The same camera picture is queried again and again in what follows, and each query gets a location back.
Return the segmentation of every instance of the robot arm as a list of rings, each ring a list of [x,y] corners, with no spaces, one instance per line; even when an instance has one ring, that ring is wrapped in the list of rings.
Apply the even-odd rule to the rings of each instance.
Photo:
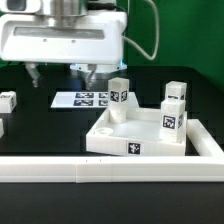
[[[110,0],[98,3],[101,8],[116,5]],[[0,18],[1,58],[26,62],[34,81],[39,77],[35,70],[39,62],[117,70],[123,59],[127,15],[88,10],[88,5],[94,9],[94,4],[88,0],[1,0],[0,9],[6,13]]]

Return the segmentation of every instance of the green backdrop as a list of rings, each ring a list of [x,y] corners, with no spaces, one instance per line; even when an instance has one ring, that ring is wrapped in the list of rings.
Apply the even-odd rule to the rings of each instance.
[[[117,2],[118,5],[127,6],[127,0]],[[161,38],[157,59],[147,61],[132,46],[125,44],[125,63],[137,66],[192,67],[224,91],[224,1],[154,2],[160,14]],[[152,52],[154,17],[151,7],[144,0],[131,0],[127,35]]]

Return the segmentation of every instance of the white cube with marker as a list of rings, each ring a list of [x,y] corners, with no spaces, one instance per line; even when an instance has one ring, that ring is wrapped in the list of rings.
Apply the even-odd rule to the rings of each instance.
[[[185,100],[166,99],[161,103],[160,138],[180,142],[183,136]]]
[[[108,82],[110,122],[124,123],[128,108],[129,80],[114,78]]]
[[[16,93],[13,91],[0,94],[0,113],[11,113],[16,107]]]
[[[186,99],[187,83],[172,81],[166,84],[166,99]]]

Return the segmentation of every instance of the black table surface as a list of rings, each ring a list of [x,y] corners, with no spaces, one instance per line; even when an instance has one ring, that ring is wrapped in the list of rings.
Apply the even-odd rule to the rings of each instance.
[[[0,92],[15,91],[17,107],[0,114],[5,135],[0,156],[94,156],[85,136],[103,109],[51,109],[58,91],[83,91],[67,66],[40,66],[33,88],[24,66],[0,69]],[[130,67],[141,107],[160,108],[169,81],[187,82],[188,118],[199,119],[224,149],[224,94],[186,67]],[[98,80],[96,91],[107,91]],[[187,141],[186,155],[197,156]],[[0,184],[1,223],[223,223],[223,183]]]

